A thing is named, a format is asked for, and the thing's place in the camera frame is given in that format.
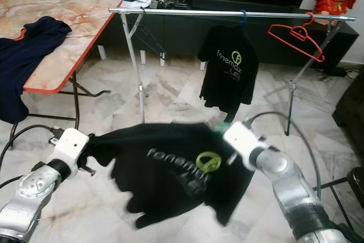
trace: table edge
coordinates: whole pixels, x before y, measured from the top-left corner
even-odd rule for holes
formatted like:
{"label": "table edge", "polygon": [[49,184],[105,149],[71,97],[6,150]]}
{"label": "table edge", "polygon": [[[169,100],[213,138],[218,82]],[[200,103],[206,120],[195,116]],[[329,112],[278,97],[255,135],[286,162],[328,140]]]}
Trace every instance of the table edge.
{"label": "table edge", "polygon": [[[120,3],[118,4],[117,7],[120,7],[120,5],[121,5],[122,2],[123,2],[123,0],[120,0]],[[111,13],[110,14],[110,16],[108,17],[108,19],[105,21],[104,25],[102,25],[102,27],[100,28],[100,30],[96,33],[95,37],[92,39],[92,41],[90,42],[90,44],[87,46],[87,48],[85,49],[85,51],[82,53],[82,55],[79,57],[79,59],[75,62],[75,64],[72,67],[72,69],[68,72],[68,74],[66,75],[66,77],[64,78],[64,80],[59,84],[59,86],[57,88],[55,88],[55,89],[39,89],[39,88],[26,88],[26,87],[23,87],[23,91],[26,91],[26,92],[36,92],[36,93],[45,93],[45,94],[55,94],[55,93],[60,92],[61,89],[66,84],[66,82],[68,81],[68,79],[71,77],[71,75],[77,69],[77,67],[81,64],[81,62],[85,58],[86,54],[90,51],[91,47],[94,45],[94,43],[96,42],[97,38],[101,35],[101,33],[106,28],[107,24],[111,21],[111,19],[113,18],[114,15],[115,15],[115,13]]]}

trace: red hanger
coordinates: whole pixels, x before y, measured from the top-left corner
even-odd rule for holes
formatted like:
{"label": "red hanger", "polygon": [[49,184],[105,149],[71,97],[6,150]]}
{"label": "red hanger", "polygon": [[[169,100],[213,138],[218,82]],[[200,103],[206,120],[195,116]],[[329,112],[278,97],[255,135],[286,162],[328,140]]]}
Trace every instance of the red hanger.
{"label": "red hanger", "polygon": [[[325,56],[323,55],[322,49],[320,48],[320,46],[311,38],[308,36],[307,30],[305,29],[305,26],[310,25],[313,22],[314,19],[314,15],[312,13],[306,13],[309,14],[311,16],[311,20],[308,23],[304,23],[302,26],[296,26],[296,27],[290,27],[290,26],[286,26],[286,25],[279,25],[279,24],[273,24],[272,26],[270,26],[268,33],[270,35],[272,35],[273,37],[277,38],[278,40],[282,41],[283,43],[289,45],[290,47],[294,48],[295,50],[298,50],[299,52],[302,52],[303,54],[306,54],[307,56],[315,59],[318,62],[323,62],[325,61]],[[275,27],[282,27],[282,28],[288,28],[290,29],[289,33],[292,34],[295,38],[298,38],[301,41],[306,41],[309,40],[311,41],[317,48],[319,54],[315,57],[303,50],[301,50],[300,48],[295,47],[294,45],[292,45],[290,42],[285,41],[284,39],[282,39],[281,37],[273,34],[271,32],[271,30]]]}

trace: black t-shirt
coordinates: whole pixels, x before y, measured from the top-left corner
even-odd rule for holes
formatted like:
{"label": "black t-shirt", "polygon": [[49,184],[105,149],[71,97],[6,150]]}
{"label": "black t-shirt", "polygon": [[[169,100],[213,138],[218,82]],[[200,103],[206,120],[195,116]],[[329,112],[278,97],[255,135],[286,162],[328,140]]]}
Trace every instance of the black t-shirt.
{"label": "black t-shirt", "polygon": [[240,103],[250,104],[253,97],[258,58],[242,27],[212,28],[198,54],[209,61],[200,98],[205,106],[218,106],[231,122]]}
{"label": "black t-shirt", "polygon": [[144,212],[137,228],[193,209],[202,202],[226,225],[248,187],[252,172],[240,156],[205,124],[141,124],[91,137],[85,150],[106,166],[116,158],[111,177],[131,191],[127,210]]}

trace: hanging black shirt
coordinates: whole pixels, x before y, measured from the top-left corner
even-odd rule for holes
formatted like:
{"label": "hanging black shirt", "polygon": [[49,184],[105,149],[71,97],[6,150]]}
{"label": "hanging black shirt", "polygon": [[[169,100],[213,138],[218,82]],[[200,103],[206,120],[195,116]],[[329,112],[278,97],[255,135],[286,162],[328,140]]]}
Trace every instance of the hanging black shirt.
{"label": "hanging black shirt", "polygon": [[258,58],[242,27],[214,27],[198,54],[209,61],[200,98],[206,107],[218,106],[231,122],[240,103],[250,105],[253,97]]}
{"label": "hanging black shirt", "polygon": [[111,177],[131,191],[127,210],[144,212],[137,228],[193,209],[202,202],[226,225],[248,187],[252,172],[240,156],[205,124],[141,124],[91,137],[85,150],[106,166],[116,158]]}
{"label": "hanging black shirt", "polygon": [[70,31],[66,23],[42,17],[25,24],[21,37],[0,38],[0,120],[17,123],[28,116],[20,98],[23,86],[43,57],[62,44]]}

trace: marble floor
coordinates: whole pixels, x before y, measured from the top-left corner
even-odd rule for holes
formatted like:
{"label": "marble floor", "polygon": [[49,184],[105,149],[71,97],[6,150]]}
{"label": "marble floor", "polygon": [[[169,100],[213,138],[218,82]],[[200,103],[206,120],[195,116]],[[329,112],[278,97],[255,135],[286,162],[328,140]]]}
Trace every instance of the marble floor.
{"label": "marble floor", "polygon": [[[110,89],[111,94],[98,98],[80,97],[80,130],[84,133],[103,134],[115,129],[140,123],[138,86],[133,67],[126,51],[106,49],[108,58],[100,60],[94,52],[78,73],[78,81],[92,92]],[[193,57],[171,56],[165,67],[159,59],[147,54],[146,65],[139,65],[140,74],[149,97],[146,98],[147,122],[223,121],[225,113],[217,108],[205,108],[199,92],[205,71]],[[268,98],[263,95],[292,79],[299,68],[261,64],[251,105],[241,105],[235,120],[267,110],[287,111],[288,92],[284,90]],[[294,99],[293,118],[301,126],[318,158],[322,181],[341,178],[363,159],[355,153],[350,138],[336,126],[332,112],[352,80],[340,77],[323,77],[310,69],[300,85],[309,92],[298,92]],[[66,85],[64,90],[72,90]],[[73,98],[64,94],[46,95],[25,93],[22,96],[33,113],[73,116]],[[36,123],[48,126],[72,127],[73,122],[29,117],[19,128]],[[315,172],[308,151],[293,130],[289,137],[283,133],[284,123],[275,116],[261,117],[254,124],[257,134],[264,134],[270,143],[288,153],[300,166],[306,179],[316,185]],[[11,125],[0,121],[0,147],[9,137]],[[15,142],[5,158],[0,181],[29,172],[40,160],[46,160],[52,151],[47,143],[50,134],[33,129]],[[67,180],[53,194],[43,210],[43,217],[32,238],[32,243],[96,243],[96,242],[148,242],[148,243],[238,243],[238,242],[294,242],[291,230],[275,201],[270,182],[260,173],[253,180],[236,208],[227,227],[222,227],[214,211],[199,206],[181,216],[163,221],[141,230],[135,230],[134,220],[124,207],[130,198],[121,193],[108,178],[111,165],[100,167],[94,177],[79,172]],[[9,200],[15,183],[0,191],[0,205]],[[357,232],[362,236],[364,211],[347,184],[336,187],[344,207]],[[329,190],[323,190],[322,202],[329,217],[343,222],[343,216]]]}

